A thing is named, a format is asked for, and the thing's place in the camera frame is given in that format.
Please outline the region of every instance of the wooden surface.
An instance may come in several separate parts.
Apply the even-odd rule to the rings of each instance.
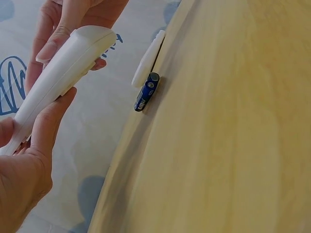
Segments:
[[[310,233],[311,1],[183,0],[154,71],[89,232]]]

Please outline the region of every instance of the hand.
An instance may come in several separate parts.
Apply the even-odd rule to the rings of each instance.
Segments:
[[[61,119],[76,94],[73,87],[36,118],[31,142],[13,156],[0,156],[0,232],[14,233],[52,188],[52,149]],[[0,147],[13,134],[14,122],[0,122]]]
[[[41,8],[38,31],[26,72],[28,93],[44,66],[69,38],[70,33],[85,25],[111,28],[128,0],[47,0]],[[97,59],[92,70],[106,65]]]

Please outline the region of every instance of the finger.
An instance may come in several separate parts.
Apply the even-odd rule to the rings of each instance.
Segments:
[[[73,87],[37,116],[30,145],[30,149],[34,149],[37,152],[36,155],[51,155],[55,143],[54,136],[57,134],[61,119],[72,103],[75,94],[76,88]]]
[[[95,65],[92,67],[91,70],[98,70],[104,68],[107,65],[107,62],[104,59],[98,58],[95,60]]]
[[[13,135],[13,119],[8,117],[0,122],[0,147],[5,146]]]
[[[37,62],[35,57],[47,43],[53,30],[53,21],[51,17],[45,13],[44,7],[41,10],[38,22],[37,32],[33,41],[32,54],[26,70],[26,93],[29,93],[30,89],[42,72],[42,63]]]
[[[38,62],[47,64],[56,52],[70,37],[72,31],[78,28],[82,18],[89,9],[88,1],[66,0],[63,2],[62,16],[53,34],[48,39],[46,45],[36,57]]]

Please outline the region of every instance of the fingernail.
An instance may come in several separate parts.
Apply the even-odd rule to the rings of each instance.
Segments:
[[[48,42],[46,45],[41,49],[41,51],[38,53],[35,60],[37,62],[46,64],[49,62],[52,57],[56,54],[57,51],[57,44],[54,42]]]
[[[96,64],[92,70],[98,70],[98,69],[101,69],[101,68],[104,68],[105,65],[101,65],[101,64]]]

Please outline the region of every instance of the blue logo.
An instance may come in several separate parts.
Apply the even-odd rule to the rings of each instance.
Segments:
[[[103,54],[102,54],[102,57],[103,58],[107,58],[107,52],[109,50],[116,50],[115,49],[115,46],[116,46],[116,43],[117,42],[120,42],[120,43],[123,43],[123,39],[121,38],[121,36],[119,34],[117,34],[117,41],[115,42],[115,44],[113,46],[111,46],[109,49],[107,49]]]
[[[0,116],[16,113],[26,98],[26,69],[23,61],[16,56],[10,56],[0,63]]]
[[[13,18],[14,11],[12,0],[0,0],[0,22]]]

